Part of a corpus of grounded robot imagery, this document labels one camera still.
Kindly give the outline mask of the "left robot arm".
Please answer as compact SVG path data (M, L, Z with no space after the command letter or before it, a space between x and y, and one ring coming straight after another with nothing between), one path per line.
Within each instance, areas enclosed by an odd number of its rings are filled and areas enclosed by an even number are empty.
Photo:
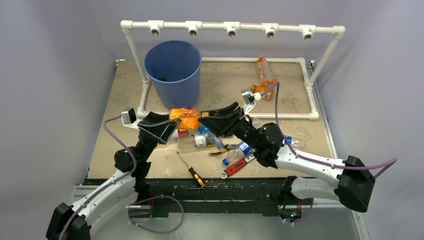
M149 113L132 120L139 130L134 146L123 146L114 155L116 172L88 195L61 203L53 211L46 231L48 240L90 240L97 231L125 207L151 200L144 181L151 163L148 158L158 145L165 145L181 120Z

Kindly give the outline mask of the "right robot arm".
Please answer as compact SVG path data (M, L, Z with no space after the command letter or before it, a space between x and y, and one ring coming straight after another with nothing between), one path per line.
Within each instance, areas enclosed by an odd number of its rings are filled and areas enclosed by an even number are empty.
M284 202L328 199L339 201L356 212L368 211L376 178L358 157L350 155L347 159L336 159L296 151L277 123L255 127L237 102L204 111L198 121L216 137L234 135L252 147L253 156L263 167L306 174L309 178L294 177L281 189Z

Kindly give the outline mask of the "orange crushed bottle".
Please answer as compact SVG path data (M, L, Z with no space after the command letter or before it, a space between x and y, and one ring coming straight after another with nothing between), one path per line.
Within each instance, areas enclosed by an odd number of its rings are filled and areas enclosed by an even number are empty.
M201 126L198 121L200 117L208 117L208 112L199 112L196 109L173 108L169 111L169 119L180 119L181 122L177 126L179 130L195 130Z

